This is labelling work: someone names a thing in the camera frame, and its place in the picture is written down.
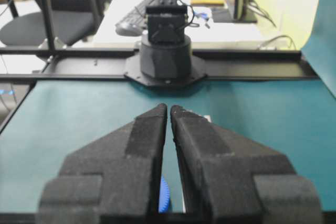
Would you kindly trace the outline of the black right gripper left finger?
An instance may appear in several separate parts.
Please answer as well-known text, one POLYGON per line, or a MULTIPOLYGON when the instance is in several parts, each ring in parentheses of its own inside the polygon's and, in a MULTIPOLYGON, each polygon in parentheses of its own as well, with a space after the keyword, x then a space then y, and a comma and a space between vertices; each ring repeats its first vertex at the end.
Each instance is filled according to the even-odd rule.
POLYGON ((37 223, 145 223, 158 212, 167 107, 75 150, 44 187, 37 223))

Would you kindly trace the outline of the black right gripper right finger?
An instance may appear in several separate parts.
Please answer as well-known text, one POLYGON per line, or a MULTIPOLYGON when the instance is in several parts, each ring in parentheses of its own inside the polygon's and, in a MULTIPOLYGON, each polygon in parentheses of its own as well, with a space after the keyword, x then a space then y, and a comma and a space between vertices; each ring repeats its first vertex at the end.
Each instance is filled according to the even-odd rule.
POLYGON ((323 223, 314 184, 285 154, 179 105, 171 124, 188 212, 209 223, 323 223))

